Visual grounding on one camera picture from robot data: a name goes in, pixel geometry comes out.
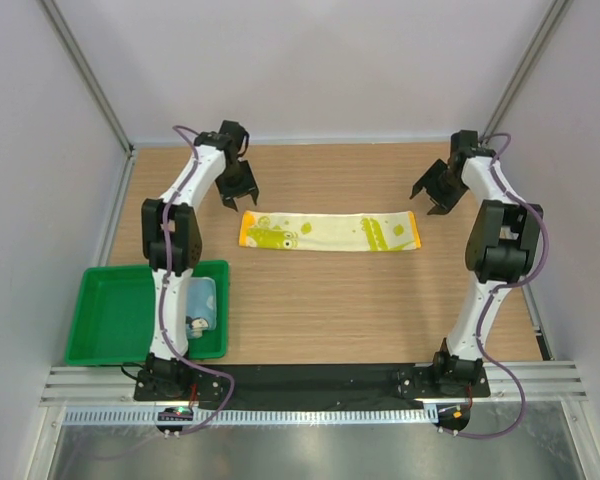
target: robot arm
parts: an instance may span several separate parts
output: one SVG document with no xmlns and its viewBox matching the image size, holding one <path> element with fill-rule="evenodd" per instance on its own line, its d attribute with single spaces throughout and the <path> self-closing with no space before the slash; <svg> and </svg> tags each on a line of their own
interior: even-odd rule
<svg viewBox="0 0 600 480">
<path fill-rule="evenodd" d="M 196 219 L 202 199 L 213 182 L 216 183 L 225 206 L 237 211 L 235 198 L 251 195 L 258 199 L 258 187 L 247 161 L 240 161 L 239 152 L 248 142 L 247 131 L 237 122 L 224 121 L 218 132 L 203 132 L 194 141 L 198 152 L 198 167 L 192 155 L 174 184 L 159 199 L 147 199 L 142 205 L 143 254 L 149 261 L 156 296 L 154 334 L 145 368 L 139 373 L 135 398 L 150 400 L 165 392 L 179 392 L 189 383 L 189 369 L 181 365 L 164 342 L 159 322 L 160 292 L 167 274 L 162 214 L 169 199 L 177 193 L 169 208 L 171 230 L 171 264 L 163 319 L 168 338 L 175 350 L 185 356 L 189 347 L 186 336 L 187 289 L 193 268 L 200 261 L 202 238 Z"/>
<path fill-rule="evenodd" d="M 480 203 L 465 250 L 465 265 L 470 272 L 468 293 L 455 326 L 433 361 L 433 381 L 443 394 L 457 394 L 479 380 L 482 355 L 476 332 L 480 315 L 495 287 L 515 283 L 529 273 L 540 235 L 535 219 L 524 207 L 513 203 L 494 180 L 492 168 L 506 191 L 520 198 L 499 163 L 491 165 L 494 156 L 493 150 L 479 144 L 477 132 L 461 130 L 451 137 L 448 162 L 437 160 L 414 185 L 411 196 L 424 188 L 434 202 L 429 214 L 437 215 L 449 213 L 467 190 Z M 539 205 L 532 208 L 542 214 Z M 509 288 L 501 287 L 493 293 L 493 303 L 480 329 L 482 344 L 509 292 Z"/>
</svg>

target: table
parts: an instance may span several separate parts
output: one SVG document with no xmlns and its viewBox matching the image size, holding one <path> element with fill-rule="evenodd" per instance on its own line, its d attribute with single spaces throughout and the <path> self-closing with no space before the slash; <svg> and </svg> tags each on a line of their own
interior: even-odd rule
<svg viewBox="0 0 600 480">
<path fill-rule="evenodd" d="M 478 205 L 468 193 L 447 216 L 427 216 L 413 183 L 445 143 L 254 145 L 247 158 L 260 187 L 240 211 L 378 213 L 412 210 L 422 248 L 327 253 L 238 247 L 241 214 L 215 187 L 197 218 L 203 259 L 231 265 L 229 350 L 219 363 L 374 363 L 432 359 L 460 312 L 468 285 L 464 249 Z M 140 207 L 158 198 L 188 161 L 186 148 L 139 152 L 110 258 L 146 263 Z M 495 358 L 540 360 L 522 293 L 504 302 L 487 343 Z"/>
</svg>

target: gray wall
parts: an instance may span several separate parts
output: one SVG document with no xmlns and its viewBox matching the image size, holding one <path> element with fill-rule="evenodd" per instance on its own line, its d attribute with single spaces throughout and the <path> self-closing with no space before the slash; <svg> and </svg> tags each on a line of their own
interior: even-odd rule
<svg viewBox="0 0 600 480">
<path fill-rule="evenodd" d="M 256 139 L 481 128 L 549 0 L 59 0 L 137 142 L 240 120 Z"/>
<path fill-rule="evenodd" d="M 513 135 L 505 173 L 546 211 L 543 322 L 600 420 L 600 0 L 573 2 L 501 130 Z"/>
<path fill-rule="evenodd" d="M 0 2 L 0 479 L 23 478 L 123 158 L 36 2 Z"/>
</svg>

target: green container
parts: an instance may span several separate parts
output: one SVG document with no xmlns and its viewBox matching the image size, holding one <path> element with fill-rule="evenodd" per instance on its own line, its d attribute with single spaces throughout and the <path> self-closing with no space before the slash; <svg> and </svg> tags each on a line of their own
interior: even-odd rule
<svg viewBox="0 0 600 480">
<path fill-rule="evenodd" d="M 200 262 L 193 276 L 215 280 L 217 322 L 215 330 L 189 340 L 189 356 L 220 358 L 227 353 L 229 336 L 229 264 Z M 86 270 L 69 335 L 67 365 L 144 362 L 153 337 L 155 302 L 147 265 Z"/>
</svg>

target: folded towel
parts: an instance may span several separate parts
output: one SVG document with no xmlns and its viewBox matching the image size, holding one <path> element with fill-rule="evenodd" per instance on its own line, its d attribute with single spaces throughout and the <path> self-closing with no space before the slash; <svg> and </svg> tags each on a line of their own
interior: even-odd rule
<svg viewBox="0 0 600 480">
<path fill-rule="evenodd" d="M 239 244 L 277 250 L 388 252 L 420 248 L 412 212 L 323 215 L 245 212 Z"/>
<path fill-rule="evenodd" d="M 200 338 L 205 330 L 216 329 L 216 282 L 193 277 L 187 290 L 187 338 Z"/>
</svg>

